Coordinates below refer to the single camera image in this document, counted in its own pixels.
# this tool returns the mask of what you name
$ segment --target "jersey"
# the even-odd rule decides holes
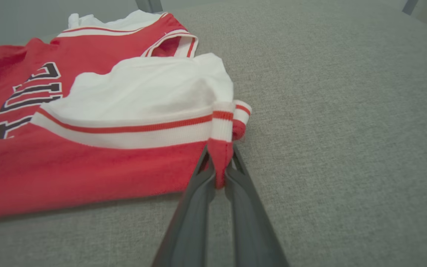
[[[69,21],[50,44],[0,47],[0,216],[181,191],[206,143],[226,166],[251,108],[221,61],[143,59],[192,57],[195,36],[167,13],[136,29]]]

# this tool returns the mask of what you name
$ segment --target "gray wall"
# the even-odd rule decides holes
[[[379,2],[384,3],[385,5],[390,6],[391,8],[401,11],[408,0],[378,0]]]
[[[135,0],[0,0],[0,45],[47,39],[67,28],[72,13],[111,22],[137,9]]]
[[[216,3],[216,2],[234,2],[234,0],[161,0],[162,9],[165,12],[170,12],[171,10],[176,10],[176,9],[184,9],[187,7],[194,7],[199,5]]]

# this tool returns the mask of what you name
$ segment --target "jersey armhole trim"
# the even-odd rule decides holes
[[[171,38],[175,38],[175,37],[181,37],[181,39],[179,41],[178,47],[176,48],[176,52],[174,56],[175,57],[193,57],[195,55],[195,50],[197,49],[198,38],[197,36],[183,29],[177,29],[167,33],[161,39],[159,39],[150,47],[148,47],[143,52],[143,54],[141,54],[141,56],[145,56],[145,57],[151,56],[154,49],[156,49],[156,47],[159,47],[164,41]]]

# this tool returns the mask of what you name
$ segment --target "white trim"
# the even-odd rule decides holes
[[[188,56],[189,49],[190,49],[190,46],[192,44],[192,41],[194,41],[194,44],[192,47],[192,51],[190,53],[190,57],[193,57],[195,54],[195,50],[197,48],[198,38],[197,37],[188,37],[188,36],[181,37],[181,39],[179,40],[178,49],[176,50],[176,53],[174,54],[174,56],[177,56],[177,57]]]
[[[236,109],[234,112],[234,120],[239,120],[242,123],[244,123],[244,125],[246,125],[246,123],[248,122],[249,119],[249,115],[248,113],[246,113],[246,111],[242,110],[242,109]]]
[[[234,124],[231,120],[212,119],[212,139],[231,142]]]
[[[142,10],[136,10],[131,12],[123,19],[115,20],[113,22],[103,23],[98,20],[94,15],[86,15],[80,17],[79,14],[73,13],[68,18],[69,29],[75,29],[78,27],[108,27],[110,29],[137,29],[146,25],[152,24],[153,21],[159,20],[161,15],[164,14],[152,14]]]
[[[17,85],[17,86],[13,86],[13,87],[12,87],[13,92],[14,92],[14,93],[16,93],[16,92],[17,92],[17,90],[18,90],[21,86],[22,86],[22,84]]]
[[[164,37],[161,37],[159,40],[157,40],[154,44],[152,44],[150,47],[148,47],[142,54],[141,56],[151,56],[153,50],[156,47],[159,47],[165,40],[167,39],[171,39],[171,38],[175,38],[175,37],[191,37],[191,38],[195,38],[196,42],[198,40],[197,36],[191,34],[190,32],[187,32],[186,30],[183,29],[177,29],[177,30],[173,30],[171,32],[166,33],[166,35]]]
[[[93,27],[80,27],[75,28],[79,30],[75,30],[73,32],[62,32],[61,34],[57,35],[57,38],[59,37],[75,37],[75,36],[82,36],[82,35],[107,35],[107,36],[122,36],[122,35],[130,35],[135,32],[139,32],[140,30],[144,29],[145,27],[141,27],[139,29],[126,31],[126,32],[112,32],[109,28],[103,28],[103,27],[96,27],[97,29],[91,29]]]
[[[110,128],[110,127],[126,127],[126,126],[144,126],[144,125],[155,125],[160,123],[171,123],[183,120],[195,119],[212,114],[212,107],[198,109],[188,113],[177,113],[173,115],[164,115],[158,118],[146,118],[136,120],[76,120],[66,117],[59,116],[55,111],[52,110],[49,103],[43,103],[40,106],[41,109],[52,115],[56,120],[61,123],[65,123],[77,127],[88,127],[88,128]]]
[[[247,108],[247,110],[249,110],[250,113],[252,111],[251,106],[243,102],[242,100],[234,100],[234,104],[244,106],[245,108]]]
[[[94,147],[117,149],[143,149],[166,147],[191,142],[206,141],[212,132],[212,122],[150,132],[86,133],[66,129],[35,113],[31,123],[43,127],[60,137]]]

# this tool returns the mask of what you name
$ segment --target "gray upholstery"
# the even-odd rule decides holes
[[[173,14],[254,112],[242,156],[291,265],[427,266],[427,25],[374,1]],[[149,266],[179,195],[0,220],[0,266]],[[229,202],[208,265],[232,266]]]

